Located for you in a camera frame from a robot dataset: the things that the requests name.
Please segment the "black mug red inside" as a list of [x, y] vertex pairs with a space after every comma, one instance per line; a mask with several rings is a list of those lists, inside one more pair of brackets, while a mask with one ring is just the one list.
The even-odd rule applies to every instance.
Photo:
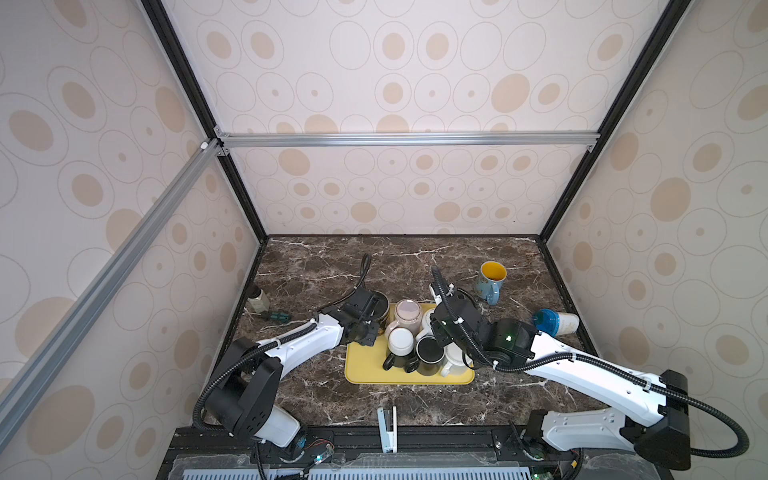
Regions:
[[414, 352], [406, 363], [406, 373], [417, 372], [423, 376], [434, 376], [442, 369], [445, 358], [444, 348], [432, 335], [420, 338]]

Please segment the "blue butterfly mug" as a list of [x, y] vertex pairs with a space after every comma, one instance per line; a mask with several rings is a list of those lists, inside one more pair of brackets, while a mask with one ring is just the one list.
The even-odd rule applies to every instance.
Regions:
[[489, 306], [495, 306], [500, 301], [501, 288], [506, 278], [507, 269], [501, 263], [486, 261], [480, 267], [474, 291]]

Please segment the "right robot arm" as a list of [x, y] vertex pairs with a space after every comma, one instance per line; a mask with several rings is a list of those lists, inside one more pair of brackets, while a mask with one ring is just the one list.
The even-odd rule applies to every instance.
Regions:
[[[748, 451], [745, 429], [724, 412], [690, 397], [683, 374], [628, 369], [512, 318], [490, 322], [472, 300], [448, 284], [438, 267], [431, 273], [436, 308], [430, 325], [440, 344], [457, 345], [475, 368], [552, 380], [604, 405], [577, 413], [536, 410], [524, 432], [526, 441], [558, 451], [632, 451], [658, 467], [677, 471], [690, 469], [695, 457], [728, 459]], [[734, 445], [717, 450], [692, 447], [690, 409], [730, 429]]]

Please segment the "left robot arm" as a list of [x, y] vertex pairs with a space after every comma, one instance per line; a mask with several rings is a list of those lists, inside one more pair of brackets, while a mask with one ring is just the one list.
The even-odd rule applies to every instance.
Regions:
[[278, 388], [287, 374], [322, 352], [350, 343], [375, 344], [390, 303], [365, 286], [371, 263], [371, 255], [364, 254], [354, 288], [318, 308], [304, 325], [259, 342], [234, 341], [193, 406], [193, 426], [282, 449], [303, 449], [306, 437], [300, 422], [275, 405]]

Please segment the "white ribbed mug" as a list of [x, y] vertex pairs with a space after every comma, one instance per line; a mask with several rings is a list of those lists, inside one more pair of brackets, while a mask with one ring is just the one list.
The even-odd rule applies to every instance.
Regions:
[[431, 336], [431, 337], [434, 336], [431, 328], [431, 314], [433, 312], [434, 312], [434, 308], [430, 308], [423, 313], [421, 318], [419, 333], [415, 336], [416, 341], [419, 341], [422, 338], [425, 338], [428, 336]]

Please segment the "white bottom dark mug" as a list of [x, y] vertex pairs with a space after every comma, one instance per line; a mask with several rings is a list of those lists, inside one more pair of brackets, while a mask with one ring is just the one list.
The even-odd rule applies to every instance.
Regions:
[[387, 338], [387, 356], [382, 364], [383, 370], [404, 369], [411, 361], [413, 349], [413, 333], [407, 328], [393, 329]]

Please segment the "white cream mug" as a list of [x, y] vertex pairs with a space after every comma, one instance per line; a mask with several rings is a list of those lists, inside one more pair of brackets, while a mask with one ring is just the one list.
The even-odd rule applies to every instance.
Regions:
[[471, 369], [464, 361], [464, 351], [456, 344], [450, 343], [444, 348], [444, 361], [440, 371], [442, 377], [463, 375]]

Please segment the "yellow plastic tray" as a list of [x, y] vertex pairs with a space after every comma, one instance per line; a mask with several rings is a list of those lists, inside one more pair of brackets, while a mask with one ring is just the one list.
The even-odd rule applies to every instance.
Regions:
[[[433, 304], [420, 304], [424, 313]], [[384, 371], [382, 364], [387, 356], [387, 338], [385, 333], [378, 336], [371, 347], [353, 343], [347, 348], [345, 376], [353, 384], [381, 385], [467, 385], [475, 378], [471, 369], [463, 375], [442, 377], [440, 371], [434, 376], [423, 376], [417, 372], [406, 373], [404, 369], [393, 368]]]

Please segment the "small green tool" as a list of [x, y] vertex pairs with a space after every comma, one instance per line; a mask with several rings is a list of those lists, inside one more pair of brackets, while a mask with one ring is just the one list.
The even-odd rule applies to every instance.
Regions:
[[259, 317], [263, 320], [275, 321], [280, 324], [286, 324], [292, 320], [290, 313], [280, 311], [264, 311], [259, 314]]

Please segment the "white cup blue lid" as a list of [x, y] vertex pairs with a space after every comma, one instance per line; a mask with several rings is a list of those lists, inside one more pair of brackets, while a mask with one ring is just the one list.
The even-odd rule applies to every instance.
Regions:
[[540, 309], [532, 315], [533, 325], [552, 337], [574, 334], [581, 324], [577, 314]]

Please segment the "small bottle black cap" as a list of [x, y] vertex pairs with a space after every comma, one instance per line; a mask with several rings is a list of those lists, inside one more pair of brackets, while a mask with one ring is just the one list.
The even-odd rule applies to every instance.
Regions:
[[250, 311], [259, 315], [270, 310], [267, 294], [256, 284], [251, 284], [246, 290], [247, 304]]

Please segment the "horizontal aluminium bar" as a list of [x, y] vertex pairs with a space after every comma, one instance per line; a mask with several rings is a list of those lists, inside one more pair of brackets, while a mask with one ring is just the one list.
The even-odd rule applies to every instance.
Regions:
[[224, 148], [437, 147], [437, 146], [594, 146], [597, 131], [421, 132], [421, 133], [222, 133]]

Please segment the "diagonal aluminium bar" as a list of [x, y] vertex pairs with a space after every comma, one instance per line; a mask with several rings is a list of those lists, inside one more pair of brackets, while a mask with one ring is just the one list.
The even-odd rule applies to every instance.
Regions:
[[209, 162], [217, 156], [221, 145], [219, 139], [211, 138], [198, 149], [9, 385], [1, 398], [2, 448], [16, 435]]

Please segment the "white clip on rail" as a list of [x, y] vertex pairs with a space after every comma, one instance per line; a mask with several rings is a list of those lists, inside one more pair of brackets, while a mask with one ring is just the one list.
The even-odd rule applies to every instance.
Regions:
[[379, 436], [383, 453], [398, 452], [397, 407], [377, 409]]

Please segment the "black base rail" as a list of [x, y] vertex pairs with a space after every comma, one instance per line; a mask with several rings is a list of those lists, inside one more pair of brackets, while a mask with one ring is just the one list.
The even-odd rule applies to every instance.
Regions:
[[400, 426], [388, 452], [375, 426], [312, 427], [303, 453], [191, 427], [174, 434], [158, 478], [669, 479], [622, 450], [564, 452], [530, 443], [522, 427]]

